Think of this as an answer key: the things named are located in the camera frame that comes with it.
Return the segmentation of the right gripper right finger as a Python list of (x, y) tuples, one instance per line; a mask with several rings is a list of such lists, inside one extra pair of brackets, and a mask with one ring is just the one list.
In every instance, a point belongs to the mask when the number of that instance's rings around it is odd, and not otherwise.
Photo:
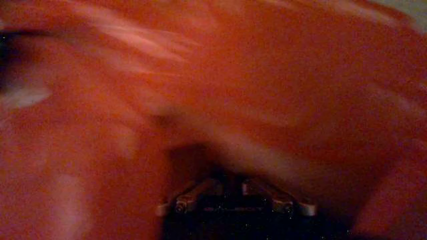
[(259, 177), (235, 174), (232, 183), (244, 198), (258, 198), (274, 213), (286, 216), (315, 216), (317, 202), (306, 196), (281, 189)]

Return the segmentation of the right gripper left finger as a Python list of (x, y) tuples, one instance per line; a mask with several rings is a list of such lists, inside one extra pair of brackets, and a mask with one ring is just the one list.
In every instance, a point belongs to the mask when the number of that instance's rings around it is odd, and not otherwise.
[(190, 214), (198, 210), (199, 202), (211, 196), (224, 196), (234, 182), (234, 173), (216, 169), (208, 175), (188, 180), (175, 188), (156, 205), (156, 215)]

